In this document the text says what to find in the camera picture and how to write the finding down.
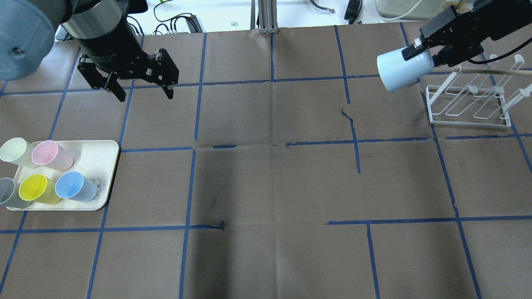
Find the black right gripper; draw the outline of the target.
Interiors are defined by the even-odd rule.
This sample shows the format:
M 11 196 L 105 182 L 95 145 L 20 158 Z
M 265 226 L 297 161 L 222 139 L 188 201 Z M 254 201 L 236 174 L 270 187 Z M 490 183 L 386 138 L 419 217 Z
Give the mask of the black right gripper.
M 434 66 L 449 67 L 469 61 L 483 53 L 481 43 L 500 40 L 529 25 L 532 20 L 530 0 L 476 0 L 468 12 L 451 5 L 420 28 L 420 37 L 401 50 L 404 59 L 412 59 L 425 50 L 442 46 L 433 55 Z

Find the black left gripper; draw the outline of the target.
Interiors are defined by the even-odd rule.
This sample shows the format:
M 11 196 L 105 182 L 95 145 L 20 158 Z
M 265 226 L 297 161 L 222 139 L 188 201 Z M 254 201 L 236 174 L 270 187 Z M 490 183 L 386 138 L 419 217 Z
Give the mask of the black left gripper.
M 179 80 L 175 62 L 166 49 L 144 52 L 125 19 L 109 33 L 77 42 L 84 51 L 78 71 L 93 89 L 105 89 L 125 102 L 126 92 L 118 80 L 141 79 L 161 86 L 167 98 L 173 100 L 173 87 Z

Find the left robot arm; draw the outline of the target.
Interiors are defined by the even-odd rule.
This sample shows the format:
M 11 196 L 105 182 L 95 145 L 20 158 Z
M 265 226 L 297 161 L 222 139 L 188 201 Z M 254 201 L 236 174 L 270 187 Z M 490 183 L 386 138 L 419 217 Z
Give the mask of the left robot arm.
M 177 66 L 165 49 L 145 53 L 127 21 L 130 13 L 147 9 L 145 0 L 2 0 L 0 78 L 35 73 L 63 26 L 84 51 L 77 68 L 90 87 L 123 102 L 126 93 L 118 81 L 141 79 L 160 86 L 171 100 Z

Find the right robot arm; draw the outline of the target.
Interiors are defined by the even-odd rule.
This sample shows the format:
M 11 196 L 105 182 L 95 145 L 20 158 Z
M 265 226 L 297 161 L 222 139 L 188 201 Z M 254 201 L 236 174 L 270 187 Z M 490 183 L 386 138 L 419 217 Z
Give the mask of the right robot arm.
M 453 67 L 465 61 L 477 65 L 495 62 L 527 46 L 531 39 L 500 57 L 474 61 L 474 57 L 484 52 L 481 43 L 488 38 L 500 40 L 529 25 L 531 20 L 530 0 L 475 0 L 467 12 L 460 12 L 458 5 L 450 5 L 420 28 L 420 37 L 401 50 L 401 55 L 408 61 L 425 50 L 441 46 L 432 56 L 435 67 Z

